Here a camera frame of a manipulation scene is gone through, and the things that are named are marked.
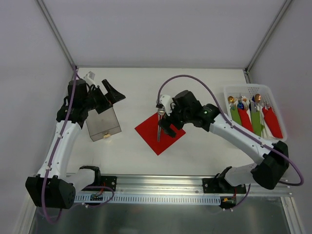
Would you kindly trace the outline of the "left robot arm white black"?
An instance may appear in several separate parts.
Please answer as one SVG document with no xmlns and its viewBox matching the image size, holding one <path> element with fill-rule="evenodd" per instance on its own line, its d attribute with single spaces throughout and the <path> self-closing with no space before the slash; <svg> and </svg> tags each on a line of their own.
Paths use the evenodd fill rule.
<svg viewBox="0 0 312 234">
<path fill-rule="evenodd" d="M 124 100 L 108 80 L 102 81 L 107 93 L 91 81 L 75 79 L 68 83 L 68 95 L 57 112 L 56 131 L 47 157 L 35 176 L 29 176 L 25 187 L 37 207 L 70 209 L 76 193 L 86 187 L 97 190 L 102 185 L 98 166 L 81 166 L 71 177 L 66 176 L 74 143 L 91 110 L 98 114 Z"/>
</svg>

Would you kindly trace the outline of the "silver spoon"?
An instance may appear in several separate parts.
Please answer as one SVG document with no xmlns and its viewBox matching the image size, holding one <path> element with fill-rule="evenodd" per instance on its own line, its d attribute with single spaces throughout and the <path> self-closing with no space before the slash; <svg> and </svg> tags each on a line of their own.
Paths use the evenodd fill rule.
<svg viewBox="0 0 312 234">
<path fill-rule="evenodd" d="M 160 142 L 160 135 L 161 135 L 161 127 L 159 125 L 160 121 L 162 120 L 163 116 L 165 115 L 165 110 L 164 109 L 158 109 L 157 111 L 157 141 Z"/>
</svg>

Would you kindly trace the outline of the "silver knife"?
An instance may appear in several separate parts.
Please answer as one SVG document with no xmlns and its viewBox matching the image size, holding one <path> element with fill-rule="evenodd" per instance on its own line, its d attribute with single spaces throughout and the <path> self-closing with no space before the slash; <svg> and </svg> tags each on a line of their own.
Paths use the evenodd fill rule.
<svg viewBox="0 0 312 234">
<path fill-rule="evenodd" d="M 159 125 L 159 122 L 162 119 L 162 115 L 157 114 L 158 120 L 157 120 L 157 142 L 160 142 L 160 135 L 161 135 L 161 127 Z"/>
</svg>

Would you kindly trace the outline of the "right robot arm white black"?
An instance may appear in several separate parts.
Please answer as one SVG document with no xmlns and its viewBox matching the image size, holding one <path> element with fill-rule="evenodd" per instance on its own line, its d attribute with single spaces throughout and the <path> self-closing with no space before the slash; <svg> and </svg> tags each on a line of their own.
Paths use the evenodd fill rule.
<svg viewBox="0 0 312 234">
<path fill-rule="evenodd" d="M 212 182 L 214 189 L 229 193 L 236 186 L 257 183 L 272 190 L 289 167 L 286 143 L 263 139 L 233 123 L 218 107 L 201 105 L 191 91 L 182 91 L 175 97 L 160 95 L 157 106 L 165 111 L 158 125 L 170 137 L 176 137 L 173 128 L 181 130 L 185 124 L 191 123 L 227 140 L 253 160 L 249 165 L 224 169 Z"/>
</svg>

